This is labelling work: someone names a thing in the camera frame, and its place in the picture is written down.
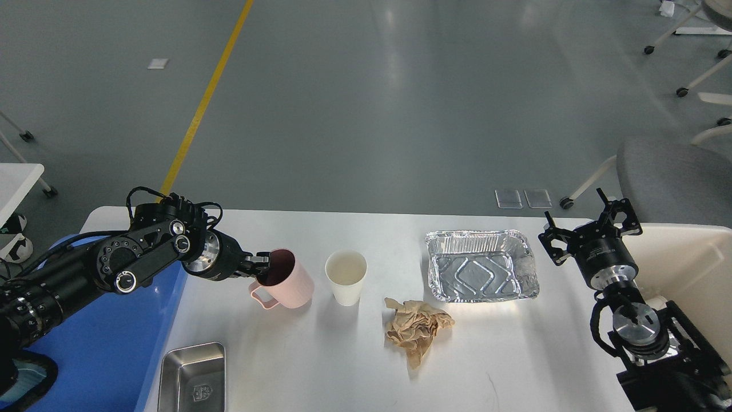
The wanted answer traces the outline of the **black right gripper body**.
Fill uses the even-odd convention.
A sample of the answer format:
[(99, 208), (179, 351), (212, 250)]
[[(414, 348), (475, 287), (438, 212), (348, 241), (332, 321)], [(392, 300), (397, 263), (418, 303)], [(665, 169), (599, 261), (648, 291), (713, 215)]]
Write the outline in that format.
[(593, 290), (617, 282), (633, 282), (639, 270), (612, 223), (593, 221), (574, 229), (572, 255), (586, 284)]

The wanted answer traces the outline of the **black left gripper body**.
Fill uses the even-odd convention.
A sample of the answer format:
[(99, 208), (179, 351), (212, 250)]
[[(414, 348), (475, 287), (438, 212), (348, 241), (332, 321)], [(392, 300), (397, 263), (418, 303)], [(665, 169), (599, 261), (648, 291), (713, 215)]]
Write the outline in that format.
[(249, 256), (252, 256), (251, 253), (244, 251), (235, 238), (215, 229), (207, 230), (201, 255), (186, 262), (185, 271), (212, 281), (254, 277), (254, 266), (248, 261)]

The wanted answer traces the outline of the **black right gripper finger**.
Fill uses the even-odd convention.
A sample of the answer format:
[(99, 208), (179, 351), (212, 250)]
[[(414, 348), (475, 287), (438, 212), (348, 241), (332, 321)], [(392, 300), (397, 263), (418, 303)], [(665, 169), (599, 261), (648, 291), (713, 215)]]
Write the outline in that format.
[(549, 211), (544, 211), (547, 224), (544, 231), (538, 235), (539, 242), (546, 250), (555, 266), (562, 266), (569, 258), (574, 258), (577, 243), (577, 233), (569, 229), (557, 227)]
[(601, 237), (622, 238), (643, 234), (643, 228), (630, 199), (611, 199), (601, 188), (597, 188), (596, 192), (604, 204), (602, 213), (596, 220), (596, 231)]

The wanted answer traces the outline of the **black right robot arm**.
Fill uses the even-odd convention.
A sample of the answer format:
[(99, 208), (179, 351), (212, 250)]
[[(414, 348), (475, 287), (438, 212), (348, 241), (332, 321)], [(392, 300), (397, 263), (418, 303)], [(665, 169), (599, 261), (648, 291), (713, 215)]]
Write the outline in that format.
[(623, 237), (643, 229), (630, 199), (597, 193), (603, 210), (575, 229), (546, 212), (539, 242), (556, 266), (574, 258), (594, 292), (589, 329), (625, 371), (617, 380), (635, 411), (729, 411), (730, 367), (676, 302), (657, 310), (643, 298), (639, 268)]

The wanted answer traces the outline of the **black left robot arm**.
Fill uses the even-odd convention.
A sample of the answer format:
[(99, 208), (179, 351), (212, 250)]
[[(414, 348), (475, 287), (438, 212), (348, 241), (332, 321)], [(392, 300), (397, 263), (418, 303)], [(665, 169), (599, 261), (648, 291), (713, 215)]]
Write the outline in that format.
[(208, 201), (194, 203), (181, 195), (163, 195), (145, 186), (133, 188), (156, 197), (132, 206), (130, 226), (92, 232), (58, 243), (16, 277), (2, 283), (2, 393), (19, 379), (21, 351), (60, 326), (105, 293), (127, 295), (148, 287), (157, 274), (180, 262), (186, 273), (202, 279), (264, 276), (268, 251), (251, 253), (217, 230), (221, 216), (209, 216)]

